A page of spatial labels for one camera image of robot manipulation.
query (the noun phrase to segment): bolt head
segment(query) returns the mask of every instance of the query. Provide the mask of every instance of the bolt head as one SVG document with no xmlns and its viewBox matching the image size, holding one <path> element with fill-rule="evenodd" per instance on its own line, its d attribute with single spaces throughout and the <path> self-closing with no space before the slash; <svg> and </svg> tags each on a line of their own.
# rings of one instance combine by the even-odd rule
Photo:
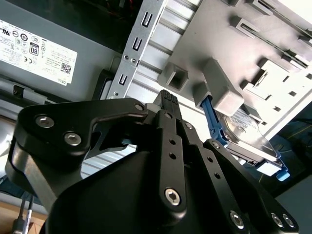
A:
<svg viewBox="0 0 312 234">
<path fill-rule="evenodd" d="M 41 128 L 52 128 L 54 121 L 48 116 L 39 116 L 35 120 L 36 124 Z"/>
<path fill-rule="evenodd" d="M 231 218 L 233 224 L 235 224 L 235 226 L 238 229 L 244 228 L 244 222 L 243 222 L 242 218 L 235 211 L 230 212 L 230 218 Z"/>
<path fill-rule="evenodd" d="M 180 196 L 174 189 L 166 189 L 165 196 L 171 205 L 177 206 L 180 204 Z"/>
<path fill-rule="evenodd" d="M 165 113 L 165 117 L 167 117 L 167 118 L 172 118 L 172 116 L 171 116 L 171 114 L 169 114 L 169 113 Z"/>
<path fill-rule="evenodd" d="M 135 107 L 139 110 L 139 111 L 143 111 L 143 107 L 139 104 L 136 104 Z"/>
<path fill-rule="evenodd" d="M 282 221 L 279 219 L 279 217 L 276 214 L 271 213 L 271 217 L 272 217 L 274 223 L 276 223 L 278 227 L 280 227 L 280 228 L 283 227 Z"/>
<path fill-rule="evenodd" d="M 64 140 L 71 146 L 77 146 L 81 143 L 81 137 L 76 133 L 66 133 Z"/>
<path fill-rule="evenodd" d="M 188 129 L 193 129 L 193 126 L 190 123 L 185 123 L 185 125 L 188 127 Z"/>
<path fill-rule="evenodd" d="M 218 143 L 216 143 L 216 142 L 212 142 L 212 145 L 214 146 L 214 147 L 216 147 L 217 149 L 220 149 L 220 146 L 219 146 L 219 144 Z"/>
<path fill-rule="evenodd" d="M 286 223 L 287 223 L 291 228 L 294 228 L 294 224 L 293 224 L 292 220 L 291 220 L 286 214 L 283 214 L 283 218 L 284 218 L 284 220 L 286 221 Z"/>
</svg>

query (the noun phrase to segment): white label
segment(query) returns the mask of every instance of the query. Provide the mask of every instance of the white label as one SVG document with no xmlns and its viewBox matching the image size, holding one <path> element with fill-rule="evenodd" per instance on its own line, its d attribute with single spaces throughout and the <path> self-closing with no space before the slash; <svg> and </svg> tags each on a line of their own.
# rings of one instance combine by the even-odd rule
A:
<svg viewBox="0 0 312 234">
<path fill-rule="evenodd" d="M 0 61 L 67 85 L 77 52 L 0 20 Z"/>
</svg>

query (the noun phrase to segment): gray metal frame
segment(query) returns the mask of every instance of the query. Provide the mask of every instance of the gray metal frame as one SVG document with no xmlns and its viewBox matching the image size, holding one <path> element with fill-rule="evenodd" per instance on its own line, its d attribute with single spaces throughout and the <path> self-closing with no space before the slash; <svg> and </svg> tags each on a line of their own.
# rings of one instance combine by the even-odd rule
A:
<svg viewBox="0 0 312 234">
<path fill-rule="evenodd" d="M 101 99 L 124 98 L 137 72 L 146 46 L 153 35 L 156 25 L 165 9 L 167 0 L 144 0 L 115 74 L 110 90 Z"/>
</svg>

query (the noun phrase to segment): mounting hole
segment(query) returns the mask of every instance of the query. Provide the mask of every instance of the mounting hole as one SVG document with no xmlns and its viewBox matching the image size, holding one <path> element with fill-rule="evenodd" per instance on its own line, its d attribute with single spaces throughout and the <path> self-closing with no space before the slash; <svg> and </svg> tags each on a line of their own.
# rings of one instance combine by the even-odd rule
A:
<svg viewBox="0 0 312 234">
<path fill-rule="evenodd" d="M 172 159 L 176 159 L 176 156 L 173 153 L 169 153 L 169 157 Z"/>
<path fill-rule="evenodd" d="M 214 175 L 217 179 L 221 179 L 221 176 L 218 173 L 215 172 Z"/>
</svg>

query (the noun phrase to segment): barcode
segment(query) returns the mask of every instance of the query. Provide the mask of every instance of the barcode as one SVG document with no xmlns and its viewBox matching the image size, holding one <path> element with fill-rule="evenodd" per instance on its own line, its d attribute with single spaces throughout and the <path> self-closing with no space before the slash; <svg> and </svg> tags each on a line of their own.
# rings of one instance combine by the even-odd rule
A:
<svg viewBox="0 0 312 234">
<path fill-rule="evenodd" d="M 62 66 L 61 66 L 61 68 L 60 68 L 60 71 L 61 71 L 61 72 L 70 74 L 71 70 L 72 70 L 72 66 L 70 66 L 70 65 L 68 65 L 68 64 L 65 64 L 65 63 L 62 63 Z"/>
</svg>

